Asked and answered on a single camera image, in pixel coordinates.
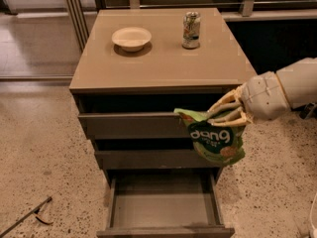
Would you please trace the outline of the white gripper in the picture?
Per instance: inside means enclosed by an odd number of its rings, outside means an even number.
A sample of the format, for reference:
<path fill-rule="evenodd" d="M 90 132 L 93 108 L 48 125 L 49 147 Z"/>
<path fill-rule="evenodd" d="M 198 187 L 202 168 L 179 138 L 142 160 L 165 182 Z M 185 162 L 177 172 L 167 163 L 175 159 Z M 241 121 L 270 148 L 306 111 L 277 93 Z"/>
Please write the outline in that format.
<path fill-rule="evenodd" d="M 216 127 L 246 126 L 253 119 L 244 107 L 255 121 L 275 120 L 290 110 L 277 75 L 269 71 L 222 96 L 208 109 L 208 122 Z"/>

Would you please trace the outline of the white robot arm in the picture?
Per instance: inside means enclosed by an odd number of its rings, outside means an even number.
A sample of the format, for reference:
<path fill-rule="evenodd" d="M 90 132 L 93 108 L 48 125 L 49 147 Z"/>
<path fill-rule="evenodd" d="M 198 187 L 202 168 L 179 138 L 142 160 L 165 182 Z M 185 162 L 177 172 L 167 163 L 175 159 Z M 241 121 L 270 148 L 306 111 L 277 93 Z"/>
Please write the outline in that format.
<path fill-rule="evenodd" d="M 208 122 L 217 127 L 244 126 L 274 120 L 316 101 L 317 59 L 306 58 L 256 75 L 229 91 L 208 109 Z"/>

